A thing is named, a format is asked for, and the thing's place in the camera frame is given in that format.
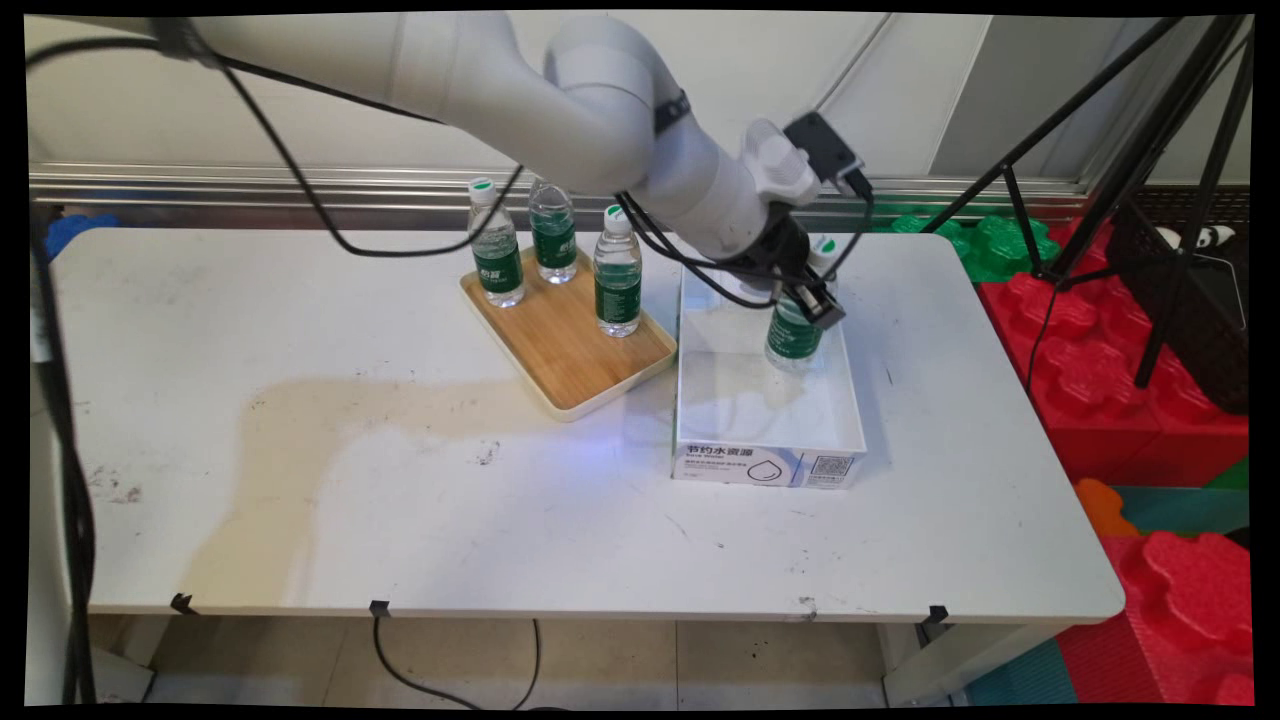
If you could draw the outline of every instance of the floor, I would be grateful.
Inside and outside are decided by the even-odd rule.
[[[861,624],[544,620],[526,707],[883,707],[876,628]],[[534,669],[529,620],[389,619],[383,650],[410,679],[509,708]],[[174,618],[147,702],[456,707],[392,678],[371,619]]]

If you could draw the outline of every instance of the qr code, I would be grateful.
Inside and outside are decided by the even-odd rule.
[[[849,466],[854,464],[852,457],[823,457],[813,461],[810,475],[827,475],[831,478],[844,478],[849,474]]]

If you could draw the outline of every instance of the green bottle label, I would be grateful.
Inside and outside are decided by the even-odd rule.
[[[475,255],[475,259],[476,270],[480,273],[480,287],[489,292],[511,292],[520,287],[525,279],[525,270],[520,266],[518,249],[513,249],[502,258]]]
[[[567,231],[550,234],[534,225],[534,252],[538,255],[538,264],[544,268],[567,268],[577,258],[577,241],[573,236],[573,225]]]
[[[799,323],[788,320],[778,309],[773,310],[773,319],[769,322],[769,348],[790,360],[808,357],[818,351],[822,342],[822,328],[810,325],[801,320]]]
[[[595,316],[605,323],[630,323],[640,314],[640,282],[625,288],[604,287],[595,278]]]

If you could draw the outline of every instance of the tripod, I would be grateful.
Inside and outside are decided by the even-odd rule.
[[[1083,282],[1144,269],[1153,265],[1171,265],[1172,272],[1170,273],[1169,282],[1164,290],[1164,297],[1156,316],[1152,318],[1151,336],[1147,338],[1147,345],[1143,348],[1142,360],[1138,364],[1138,372],[1134,377],[1134,384],[1139,388],[1146,388],[1151,382],[1151,374],[1156,366],[1156,359],[1160,354],[1160,348],[1165,343],[1165,337],[1169,334],[1170,320],[1178,302],[1178,291],[1181,288],[1192,261],[1196,258],[1196,243],[1199,238],[1201,228],[1204,225],[1204,217],[1208,213],[1213,191],[1217,188],[1219,181],[1221,179],[1222,167],[1226,164],[1228,151],[1231,147],[1231,141],[1235,138],[1235,131],[1240,124],[1240,118],[1244,115],[1245,101],[1248,100],[1249,91],[1253,87],[1253,29],[1249,29],[1249,33],[1243,41],[1244,56],[1242,58],[1240,67],[1235,73],[1235,82],[1231,86],[1231,94],[1228,99],[1226,108],[1222,111],[1222,119],[1219,123],[1217,133],[1213,137],[1213,145],[1210,149],[1208,160],[1204,163],[1204,170],[1201,174],[1199,190],[1192,206],[1189,220],[1187,227],[1183,228],[1181,242],[1176,249],[1170,249],[1167,252],[1162,252],[1129,265],[1111,266],[1094,273],[1070,277],[1076,263],[1079,263],[1084,254],[1088,252],[1089,246],[1093,243],[1093,236],[1097,233],[1098,227],[1123,204],[1128,204],[1128,206],[1134,211],[1134,215],[1138,218],[1142,228],[1156,238],[1161,246],[1165,246],[1160,233],[1152,225],[1151,220],[1148,220],[1142,213],[1142,210],[1132,202],[1130,196],[1135,188],[1143,184],[1155,169],[1156,161],[1160,159],[1161,154],[1164,154],[1165,147],[1174,138],[1174,136],[1178,135],[1178,131],[1181,129],[1187,117],[1190,115],[1192,110],[1199,102],[1201,97],[1203,97],[1210,85],[1213,83],[1217,74],[1226,65],[1226,60],[1230,58],[1226,58],[1226,60],[1224,60],[1224,58],[1228,54],[1231,38],[1244,23],[1244,15],[1217,15],[1213,18],[1208,29],[1204,31],[1204,35],[1201,37],[1199,42],[1197,42],[1196,49],[1192,50],[1190,56],[1185,63],[1183,63],[1183,67],[1179,69],[1172,82],[1170,82],[1164,95],[1161,95],[1160,100],[1151,109],[1128,142],[1125,142],[1124,147],[1107,169],[1103,181],[1097,188],[1093,204],[1080,219],[1080,224],[1075,228],[1071,238],[1062,249],[1061,255],[1059,255],[1057,260],[1055,260],[1048,268],[1044,266],[1039,250],[1036,246],[1034,236],[1032,234],[1030,222],[1027,217],[1027,208],[1023,204],[1021,192],[1018,190],[1018,178],[1014,176],[1014,163],[1021,159],[1023,155],[1043,140],[1044,136],[1052,132],[1053,128],[1060,126],[1062,120],[1070,117],[1071,113],[1080,108],[1080,105],[1093,97],[1098,90],[1120,74],[1148,47],[1164,37],[1165,33],[1178,24],[1180,19],[1181,18],[1176,17],[1162,18],[1152,26],[1152,28],[1139,37],[1128,50],[1120,54],[1106,68],[1103,68],[1101,73],[1098,73],[1075,95],[1073,95],[1061,108],[1046,118],[1039,127],[1032,131],[1032,133],[1023,138],[1021,142],[1006,152],[1000,161],[983,173],[983,176],[969,186],[969,188],[965,190],[960,197],[947,205],[941,214],[933,218],[924,227],[924,229],[920,231],[925,233],[936,231],[942,225],[942,223],[968,205],[969,201],[972,201],[979,192],[995,182],[997,177],[1004,177],[1005,184],[1009,188],[1009,197],[1014,206],[1014,214],[1018,218],[1018,224],[1023,233],[1023,241],[1027,243],[1027,252],[1032,261],[1032,275],[1052,283],[1053,297],[1056,297],[1059,292],[1070,290]],[[1053,302],[1051,299],[1048,311],[1044,315],[1046,328],[1048,327],[1048,319],[1052,311]],[[1034,360],[1036,351],[1033,347],[1032,363],[1034,363]],[[1029,391],[1030,368],[1028,368],[1027,373],[1027,387]]]

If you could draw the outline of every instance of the black basket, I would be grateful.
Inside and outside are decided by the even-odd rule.
[[[1138,190],[1133,201],[1153,225],[1181,234],[1197,191],[1196,186],[1148,186]],[[1116,213],[1114,224],[1115,232],[1106,250],[1107,263],[1112,266],[1169,250],[1164,238],[1151,237],[1143,229],[1128,204]],[[1222,247],[1206,247],[1197,252],[1231,263],[1239,283],[1239,299],[1230,268],[1222,263],[1197,263],[1178,293],[1166,341],[1206,397],[1226,413],[1248,415],[1249,187],[1219,187],[1204,224],[1226,225],[1235,231],[1235,237]],[[1157,265],[1120,275],[1151,318],[1156,316],[1165,300],[1170,270],[1171,265]]]

